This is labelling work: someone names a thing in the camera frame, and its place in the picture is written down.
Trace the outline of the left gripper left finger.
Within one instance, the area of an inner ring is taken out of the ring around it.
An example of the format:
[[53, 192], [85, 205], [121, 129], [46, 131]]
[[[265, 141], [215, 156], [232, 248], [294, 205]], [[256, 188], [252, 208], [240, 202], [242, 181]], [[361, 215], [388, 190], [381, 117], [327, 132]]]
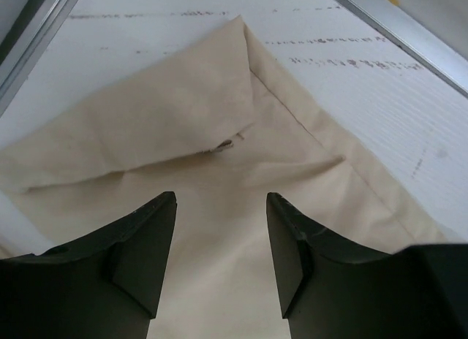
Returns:
[[1, 336], [146, 338], [176, 211], [176, 196], [167, 191], [39, 256], [2, 259]]

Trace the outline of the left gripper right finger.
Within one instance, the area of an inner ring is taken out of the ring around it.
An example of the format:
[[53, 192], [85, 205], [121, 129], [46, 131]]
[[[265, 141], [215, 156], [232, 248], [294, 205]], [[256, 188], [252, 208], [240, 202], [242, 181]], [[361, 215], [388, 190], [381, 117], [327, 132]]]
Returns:
[[467, 245], [394, 254], [353, 242], [283, 196], [266, 198], [282, 317], [292, 338], [465, 338]]

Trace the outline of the beige trousers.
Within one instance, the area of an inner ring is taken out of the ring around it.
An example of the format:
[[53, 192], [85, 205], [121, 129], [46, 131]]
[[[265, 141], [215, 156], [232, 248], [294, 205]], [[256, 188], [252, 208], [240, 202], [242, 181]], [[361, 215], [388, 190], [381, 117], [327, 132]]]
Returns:
[[64, 243], [161, 194], [178, 201], [150, 338], [288, 338], [265, 200], [385, 252], [436, 222], [241, 18], [102, 88], [1, 151], [1, 190]]

